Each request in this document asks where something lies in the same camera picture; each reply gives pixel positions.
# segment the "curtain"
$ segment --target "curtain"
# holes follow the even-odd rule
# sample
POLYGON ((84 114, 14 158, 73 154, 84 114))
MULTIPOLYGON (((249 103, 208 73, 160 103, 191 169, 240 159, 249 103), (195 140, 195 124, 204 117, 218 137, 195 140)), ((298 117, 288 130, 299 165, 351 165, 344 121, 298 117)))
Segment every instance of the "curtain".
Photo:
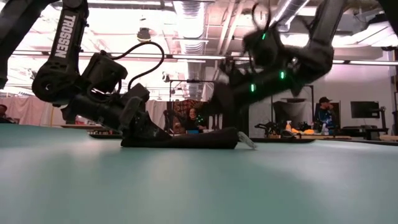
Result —
MULTIPOLYGON (((19 124, 53 127, 65 124, 60 108, 53 107, 35 96, 0 98, 0 104, 7 106, 7 115, 19 119, 19 124)), ((161 128, 164 127, 163 111, 166 107, 166 101, 149 100, 146 103, 151 120, 161 128)))
POLYGON ((38 98, 33 96, 0 98, 0 104, 8 107, 7 115, 18 119, 19 124, 40 125, 45 103, 38 98))
POLYGON ((163 111, 167 109, 167 101, 149 100, 145 107, 152 122, 163 129, 165 124, 163 111))

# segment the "green tabletop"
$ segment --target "green tabletop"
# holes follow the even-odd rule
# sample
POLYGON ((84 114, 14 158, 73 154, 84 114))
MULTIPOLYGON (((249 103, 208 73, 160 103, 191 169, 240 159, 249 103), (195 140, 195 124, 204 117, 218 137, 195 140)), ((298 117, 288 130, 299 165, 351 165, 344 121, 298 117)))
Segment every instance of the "green tabletop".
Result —
POLYGON ((0 223, 398 223, 397 147, 119 144, 85 131, 0 124, 0 223))

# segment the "black cable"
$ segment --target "black cable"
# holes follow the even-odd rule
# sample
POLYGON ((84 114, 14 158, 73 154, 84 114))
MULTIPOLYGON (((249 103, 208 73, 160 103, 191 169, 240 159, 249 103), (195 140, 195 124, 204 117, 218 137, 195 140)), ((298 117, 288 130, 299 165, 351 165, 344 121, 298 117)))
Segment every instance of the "black cable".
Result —
POLYGON ((156 66, 154 66, 153 68, 151 68, 150 70, 148 70, 148 71, 146 71, 146 72, 142 72, 141 74, 138 74, 138 75, 136 75, 135 77, 133 77, 133 78, 129 81, 129 84, 128 84, 128 86, 127 86, 127 90, 130 90, 130 89, 131 89, 131 85, 132 85, 132 83, 133 83, 136 79, 138 79, 138 78, 140 78, 140 77, 143 77, 144 75, 147 75, 147 74, 153 72, 154 70, 158 69, 158 68, 162 65, 162 63, 163 63, 163 61, 164 61, 164 59, 165 59, 164 50, 163 50, 162 46, 160 46, 159 44, 157 44, 157 43, 155 43, 155 42, 143 42, 143 43, 139 43, 139 44, 133 46, 133 47, 130 48, 128 51, 124 52, 122 55, 111 58, 112 60, 119 60, 119 59, 125 57, 126 55, 128 55, 128 54, 129 54, 130 52, 132 52, 133 50, 135 50, 135 49, 137 49, 137 48, 139 48, 139 47, 141 47, 141 46, 143 46, 143 45, 148 45, 148 44, 156 46, 156 47, 160 50, 160 52, 161 52, 161 54, 162 54, 162 57, 160 58, 160 61, 158 62, 158 64, 157 64, 156 66))
MULTIPOLYGON (((144 75, 147 75, 147 74, 153 72, 154 70, 158 69, 158 68, 162 65, 162 63, 163 63, 163 61, 164 61, 164 59, 165 59, 165 53, 164 53, 164 50, 163 50, 162 46, 160 46, 159 44, 157 44, 157 43, 155 43, 155 42, 142 42, 142 43, 139 43, 139 44, 137 44, 137 45, 131 47, 129 50, 127 50, 126 52, 124 52, 123 54, 121 54, 121 55, 119 55, 119 56, 117 56, 117 57, 110 57, 110 59, 112 59, 112 60, 119 60, 119 59, 124 58, 125 56, 127 56, 127 55, 128 55, 129 53, 131 53, 133 50, 136 50, 137 48, 139 48, 139 47, 141 47, 141 46, 143 46, 143 45, 154 45, 154 46, 156 46, 156 47, 160 50, 160 52, 161 52, 161 54, 162 54, 162 57, 160 58, 160 61, 158 62, 158 64, 157 64, 156 66, 154 66, 154 67, 151 68, 150 70, 148 70, 148 71, 146 71, 146 72, 143 72, 143 73, 141 73, 141 74, 138 74, 138 75, 136 75, 134 78, 132 78, 132 79, 129 81, 129 84, 128 84, 128 86, 127 86, 127 89, 128 89, 128 90, 131 89, 131 85, 132 85, 132 83, 133 83, 134 80, 136 80, 136 79, 138 79, 138 78, 140 78, 140 77, 143 77, 144 75)), ((116 90, 116 93, 113 93, 111 96, 108 96, 108 97, 105 96, 105 99, 100 100, 100 99, 98 99, 97 97, 95 97, 95 96, 93 95, 92 90, 95 89, 96 86, 98 86, 99 84, 101 84, 101 83, 103 83, 103 82, 108 82, 108 81, 109 81, 108 79, 104 79, 104 80, 102 80, 102 81, 99 82, 99 83, 93 83, 93 84, 91 84, 91 85, 87 88, 87 92, 86 92, 86 93, 87 93, 87 96, 88 96, 91 100, 93 100, 93 101, 95 101, 95 102, 97 102, 97 103, 106 103, 106 102, 108 102, 109 100, 111 100, 111 99, 114 98, 114 97, 120 97, 120 91, 121 91, 121 88, 122 88, 122 81, 121 81, 121 80, 118 81, 118 89, 116 90)))

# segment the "computer screen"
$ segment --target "computer screen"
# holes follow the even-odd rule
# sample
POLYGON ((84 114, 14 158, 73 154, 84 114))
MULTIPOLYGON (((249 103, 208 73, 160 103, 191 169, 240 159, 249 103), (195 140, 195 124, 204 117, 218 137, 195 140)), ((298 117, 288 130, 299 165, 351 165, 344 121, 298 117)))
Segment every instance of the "computer screen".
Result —
POLYGON ((379 102, 377 101, 352 101, 352 118, 380 118, 379 102))

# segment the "yellow object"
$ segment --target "yellow object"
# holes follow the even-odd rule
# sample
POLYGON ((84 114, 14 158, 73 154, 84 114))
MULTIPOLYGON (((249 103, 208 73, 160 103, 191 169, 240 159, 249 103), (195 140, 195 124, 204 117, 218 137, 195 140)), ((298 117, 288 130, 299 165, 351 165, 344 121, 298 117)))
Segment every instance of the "yellow object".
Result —
POLYGON ((308 129, 304 131, 304 134, 315 134, 315 131, 313 131, 312 129, 308 129))

